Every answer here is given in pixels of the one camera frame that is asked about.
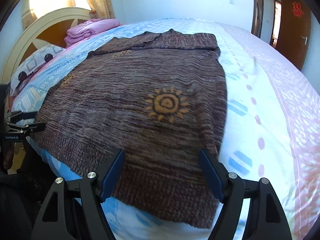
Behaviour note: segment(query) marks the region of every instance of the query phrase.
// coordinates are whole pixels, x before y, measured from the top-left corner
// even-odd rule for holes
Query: brown knitted sweater
[[[113,38],[52,87],[37,114],[40,147],[83,176],[122,148],[113,196],[161,219],[210,228],[217,207],[198,165],[217,158],[225,75],[213,34]]]

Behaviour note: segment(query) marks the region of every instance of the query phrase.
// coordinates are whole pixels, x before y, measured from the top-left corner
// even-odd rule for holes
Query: blue gripper pad
[[[219,164],[212,156],[208,156],[207,150],[200,150],[199,152],[199,165],[202,169],[204,177],[211,189],[215,198],[217,198],[221,203],[224,203],[226,198],[223,193],[224,187],[227,185],[227,173],[221,171]]]
[[[121,170],[124,166],[124,151],[117,149],[113,156],[101,166],[98,172],[98,185],[101,190],[99,195],[101,203],[111,197],[112,191],[119,179]]]

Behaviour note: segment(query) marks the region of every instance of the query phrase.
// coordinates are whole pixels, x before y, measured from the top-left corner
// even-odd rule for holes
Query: metal screw
[[[269,183],[269,180],[266,179],[266,178],[262,178],[262,179],[261,179],[261,182],[262,182],[263,184],[268,184],[268,183]]]
[[[93,179],[96,175],[97,175],[97,174],[96,174],[94,171],[91,171],[91,172],[88,173],[87,177],[88,177],[89,179]]]
[[[56,178],[56,183],[57,184],[60,184],[61,182],[63,182],[63,178],[61,178],[61,177]]]
[[[229,178],[235,179],[236,177],[238,177],[238,175],[235,174],[234,172],[230,172],[230,173],[229,173]]]

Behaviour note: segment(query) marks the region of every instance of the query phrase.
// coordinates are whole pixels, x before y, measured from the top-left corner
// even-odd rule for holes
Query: bed headboard
[[[67,30],[90,19],[90,10],[67,7],[34,21],[17,40],[4,65],[0,83],[8,83],[14,70],[37,49],[46,44],[66,47]]]

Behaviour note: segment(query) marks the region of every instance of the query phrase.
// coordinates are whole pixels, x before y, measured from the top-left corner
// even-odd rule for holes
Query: bed
[[[9,55],[2,82],[10,80],[20,62],[35,48],[47,43],[63,47],[66,30],[89,18],[88,10],[63,8],[35,21]],[[64,26],[60,36],[52,35],[57,25]],[[86,59],[88,52],[113,37],[131,38],[145,31],[163,33],[170,29],[216,36],[221,50],[219,62],[228,88],[220,162],[243,179],[268,178],[284,208],[293,239],[303,239],[320,214],[320,97],[286,58],[241,28],[190,18],[155,19],[119,26],[57,55],[18,94],[12,111],[39,110],[50,87]],[[57,176],[66,180],[79,178],[35,141],[29,139],[29,143]],[[107,199],[102,207],[117,239],[202,240],[211,232],[160,220],[115,198]],[[248,208],[249,201],[245,200],[234,239],[242,238]]]

